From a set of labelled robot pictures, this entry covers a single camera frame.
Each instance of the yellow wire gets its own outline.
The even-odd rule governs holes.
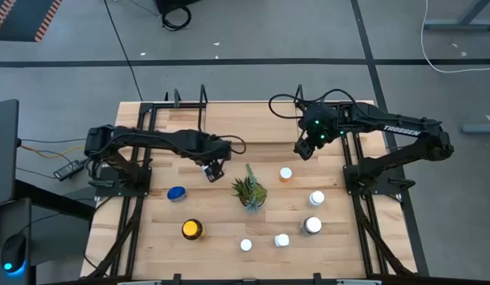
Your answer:
[[[67,154],[67,153],[70,153],[72,150],[77,150],[77,149],[81,149],[83,148],[84,146],[74,146],[74,147],[71,147],[70,149],[68,150],[64,150],[63,152],[59,153],[59,154],[55,154],[55,155],[46,155],[46,154],[42,154],[42,151],[39,151],[39,150],[36,150],[34,149],[33,147],[30,147],[30,146],[21,146],[22,148],[26,149],[26,150],[30,150],[30,151],[33,151],[34,153],[40,155],[41,157],[43,158],[58,158],[64,154]]]

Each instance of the black mouse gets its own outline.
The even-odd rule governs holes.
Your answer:
[[[14,234],[7,238],[2,248],[2,267],[8,273],[17,271],[25,262],[26,237]]]

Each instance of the wooden tabletop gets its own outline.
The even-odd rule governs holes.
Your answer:
[[[139,104],[121,103],[116,125],[135,127]],[[274,106],[285,116],[295,114],[292,103]],[[161,109],[156,129],[196,129],[197,112]],[[354,209],[345,190],[340,140],[303,161],[293,152],[298,136],[296,121],[273,116],[266,102],[210,102],[203,120],[205,131],[241,136],[248,149],[243,155],[233,154],[224,166],[225,176],[214,183],[193,161],[152,150],[153,176],[142,209],[134,279],[172,279],[174,273],[181,273],[182,279],[310,279],[315,272],[320,272],[322,278],[365,277]],[[386,153],[381,132],[362,134],[361,141],[365,156]],[[233,143],[233,147],[242,146]],[[353,147],[351,152],[356,163]],[[123,154],[129,155],[130,149],[123,150]],[[238,198],[232,196],[230,186],[234,178],[245,177],[246,163],[268,190],[268,198],[256,214],[245,212]],[[279,181],[282,167],[293,171],[288,182]],[[186,187],[188,198],[172,203],[166,193],[178,185]],[[308,196],[315,190],[322,191],[326,201],[311,209]],[[375,196],[374,202],[384,241],[407,268],[415,271],[400,204],[386,196]],[[98,263],[115,241],[121,203],[122,198],[115,197],[95,214],[86,249],[93,263]],[[312,215],[322,221],[322,231],[308,238],[301,236],[299,223]],[[181,236],[181,225],[189,218],[200,220],[207,228],[202,241],[187,241]],[[277,234],[288,234],[291,244],[276,248],[273,238]],[[244,238],[253,243],[247,253],[240,250]],[[120,273],[124,272],[127,247],[128,242],[122,252]],[[374,246],[370,251],[377,272]],[[82,276],[92,270],[85,262]]]

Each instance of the small plant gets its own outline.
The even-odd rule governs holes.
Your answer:
[[[232,183],[232,188],[237,192],[233,196],[239,198],[248,213],[257,212],[268,196],[268,190],[257,182],[248,163],[246,164],[245,180],[236,178],[236,183]]]

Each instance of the small white container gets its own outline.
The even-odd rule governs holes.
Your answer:
[[[275,245],[277,247],[284,247],[289,245],[289,236],[286,234],[279,234],[275,236]]]
[[[241,241],[241,250],[244,252],[252,249],[252,242],[249,239],[244,239]]]
[[[301,222],[299,231],[306,236],[312,236],[318,234],[322,229],[322,222],[319,218],[309,217]]]
[[[287,182],[292,177],[292,170],[288,167],[283,167],[279,171],[279,180],[282,182]]]
[[[308,200],[310,201],[310,207],[315,208],[322,205],[322,203],[324,203],[324,199],[324,193],[320,191],[315,191],[311,193],[310,197],[308,198]]]

